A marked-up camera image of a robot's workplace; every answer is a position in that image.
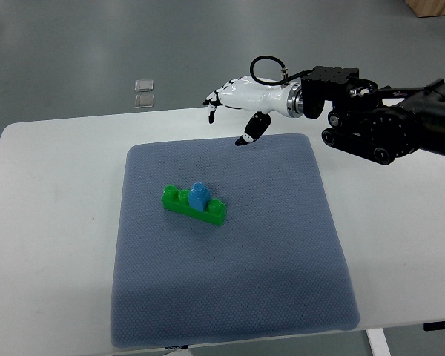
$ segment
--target blue cushion pad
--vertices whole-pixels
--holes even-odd
[[[346,261],[309,140],[160,142],[128,152],[111,310],[116,347],[356,327]],[[166,211],[166,185],[203,182],[223,226]]]

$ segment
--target white table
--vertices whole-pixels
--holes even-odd
[[[361,320],[445,320],[445,157],[384,167],[323,144],[318,120],[272,115],[268,134],[313,146]],[[112,352],[110,308],[129,148],[239,136],[251,113],[205,108],[17,123],[0,140],[0,355]]]

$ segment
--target screw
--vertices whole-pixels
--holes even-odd
[[[338,117],[338,115],[336,113],[330,114],[329,123],[334,128],[336,128],[340,124],[340,118]]]

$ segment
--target black cable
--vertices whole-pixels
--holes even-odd
[[[265,81],[257,78],[255,76],[255,74],[254,74],[254,66],[256,65],[256,63],[258,63],[259,61],[262,61],[264,59],[268,59],[268,60],[277,62],[281,66],[282,69],[286,69],[285,68],[285,64],[280,59],[278,59],[277,57],[273,57],[273,56],[258,56],[256,59],[254,59],[252,61],[251,67],[249,68],[249,71],[251,73],[252,79],[255,82],[257,82],[259,84],[263,84],[263,85],[271,85],[271,86],[283,85],[283,84],[288,83],[288,82],[290,82],[290,81],[292,81],[294,79],[301,78],[302,76],[310,74],[313,71],[313,70],[303,70],[303,71],[301,71],[301,72],[299,72],[297,74],[294,74],[293,76],[289,76],[289,77],[287,77],[285,79],[279,80],[278,82],[265,82]]]

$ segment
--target green lego brick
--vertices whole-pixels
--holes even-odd
[[[219,199],[211,199],[204,211],[193,209],[188,202],[188,189],[178,190],[174,185],[167,185],[163,191],[163,208],[180,214],[221,226],[225,219],[225,204]]]

